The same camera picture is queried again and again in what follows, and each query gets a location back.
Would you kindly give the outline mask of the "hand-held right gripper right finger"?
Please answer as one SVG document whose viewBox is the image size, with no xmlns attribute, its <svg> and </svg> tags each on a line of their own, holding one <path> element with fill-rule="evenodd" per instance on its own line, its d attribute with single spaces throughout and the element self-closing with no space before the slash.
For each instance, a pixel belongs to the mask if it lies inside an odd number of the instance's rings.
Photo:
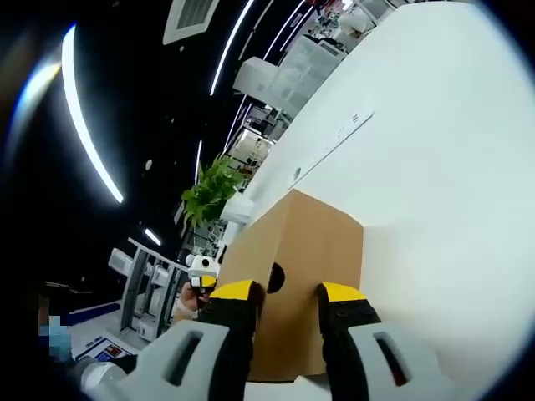
<svg viewBox="0 0 535 401">
<path fill-rule="evenodd" d="M 358 289 L 317 287 L 319 330 L 333 400 L 442 400 L 436 355 L 400 328 L 382 322 Z"/>
</svg>

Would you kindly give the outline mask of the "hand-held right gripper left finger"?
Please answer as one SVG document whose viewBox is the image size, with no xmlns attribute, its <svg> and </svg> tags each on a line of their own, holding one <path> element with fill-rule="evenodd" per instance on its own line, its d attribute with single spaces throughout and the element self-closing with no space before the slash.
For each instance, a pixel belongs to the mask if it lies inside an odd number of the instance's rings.
<svg viewBox="0 0 535 401">
<path fill-rule="evenodd" d="M 196 320 L 182 320 L 137 357 L 126 400 L 242 400 L 260 309 L 254 280 L 218 287 Z"/>
</svg>

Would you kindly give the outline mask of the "person's left hand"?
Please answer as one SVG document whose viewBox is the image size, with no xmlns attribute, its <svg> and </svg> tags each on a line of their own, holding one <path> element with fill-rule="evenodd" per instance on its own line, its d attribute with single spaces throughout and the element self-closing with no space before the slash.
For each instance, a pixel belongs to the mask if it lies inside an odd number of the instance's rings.
<svg viewBox="0 0 535 401">
<path fill-rule="evenodd" d="M 191 287 L 189 282 L 186 282 L 181 289 L 180 304 L 178 312 L 176 313 L 176 318 L 196 318 L 198 312 L 202 309 L 200 303 L 204 304 L 207 302 L 208 297 L 206 295 L 198 297 L 195 289 Z"/>
</svg>

